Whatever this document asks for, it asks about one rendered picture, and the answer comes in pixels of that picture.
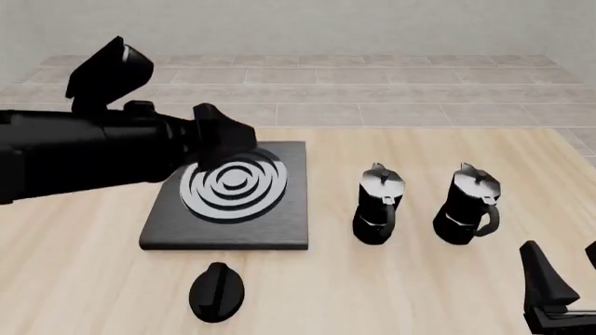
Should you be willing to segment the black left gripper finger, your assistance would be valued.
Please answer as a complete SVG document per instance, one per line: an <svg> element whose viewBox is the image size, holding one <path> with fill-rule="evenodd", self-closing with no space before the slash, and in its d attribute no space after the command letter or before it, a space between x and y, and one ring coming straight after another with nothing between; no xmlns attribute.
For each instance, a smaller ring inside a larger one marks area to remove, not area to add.
<svg viewBox="0 0 596 335"><path fill-rule="evenodd" d="M214 150L214 161L219 163L234 155L248 153L257 147L255 130L250 125L215 111L218 144Z"/></svg>

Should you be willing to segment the round black stove knob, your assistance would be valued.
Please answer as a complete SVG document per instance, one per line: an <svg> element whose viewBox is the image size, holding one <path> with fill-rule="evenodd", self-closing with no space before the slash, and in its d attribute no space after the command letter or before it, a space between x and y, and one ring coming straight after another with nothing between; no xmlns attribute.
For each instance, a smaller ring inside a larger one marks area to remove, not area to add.
<svg viewBox="0 0 596 335"><path fill-rule="evenodd" d="M213 262L189 291L193 314L206 323L221 323L238 312L245 298L241 276L223 262Z"/></svg>

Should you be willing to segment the flat black plate on stalk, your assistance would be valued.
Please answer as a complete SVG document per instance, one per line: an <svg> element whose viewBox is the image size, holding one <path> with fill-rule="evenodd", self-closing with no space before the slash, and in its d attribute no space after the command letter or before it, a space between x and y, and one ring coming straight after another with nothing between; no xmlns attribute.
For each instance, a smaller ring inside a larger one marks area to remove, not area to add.
<svg viewBox="0 0 596 335"><path fill-rule="evenodd" d="M106 111L112 102L147 84L154 69L149 58L117 36L72 71L65 97L75 114Z"/></svg>

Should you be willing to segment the black moka pot silver lid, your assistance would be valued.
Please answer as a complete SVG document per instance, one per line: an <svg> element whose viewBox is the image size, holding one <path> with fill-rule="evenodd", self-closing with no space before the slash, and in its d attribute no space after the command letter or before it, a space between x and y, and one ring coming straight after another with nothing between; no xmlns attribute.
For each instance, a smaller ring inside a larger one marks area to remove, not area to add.
<svg viewBox="0 0 596 335"><path fill-rule="evenodd" d="M396 211L405 181L383 164L373 163L359 181L358 205L352 221L354 236L366 245L383 245L396 225Z"/></svg>
<svg viewBox="0 0 596 335"><path fill-rule="evenodd" d="M433 220L435 234L451 245L467 245L500 225L501 184L483 169L463 163L454 172L445 203Z"/></svg>

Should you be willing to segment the flat black stove plate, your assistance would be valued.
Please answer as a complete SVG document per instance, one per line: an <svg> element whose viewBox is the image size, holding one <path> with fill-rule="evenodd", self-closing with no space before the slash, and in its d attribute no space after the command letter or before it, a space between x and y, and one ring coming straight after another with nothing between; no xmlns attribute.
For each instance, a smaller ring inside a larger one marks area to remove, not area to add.
<svg viewBox="0 0 596 335"><path fill-rule="evenodd" d="M143 250L306 250L306 144L262 141L213 169L177 169L142 228Z"/></svg>

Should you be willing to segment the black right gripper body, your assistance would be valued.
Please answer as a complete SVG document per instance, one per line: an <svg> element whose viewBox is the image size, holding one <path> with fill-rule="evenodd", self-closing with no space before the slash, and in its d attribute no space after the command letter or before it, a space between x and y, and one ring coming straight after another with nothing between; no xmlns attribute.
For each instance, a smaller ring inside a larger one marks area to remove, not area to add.
<svg viewBox="0 0 596 335"><path fill-rule="evenodd" d="M539 306L524 301L523 317L534 335L596 335L596 311Z"/></svg>

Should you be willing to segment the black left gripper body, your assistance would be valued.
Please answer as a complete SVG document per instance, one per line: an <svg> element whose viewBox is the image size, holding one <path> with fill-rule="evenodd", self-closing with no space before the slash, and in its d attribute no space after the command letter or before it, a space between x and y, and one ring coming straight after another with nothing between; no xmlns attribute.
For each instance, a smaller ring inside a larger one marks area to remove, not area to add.
<svg viewBox="0 0 596 335"><path fill-rule="evenodd" d="M209 169L218 161L220 139L219 110L203 102L193 108L199 138L196 158L200 169Z"/></svg>

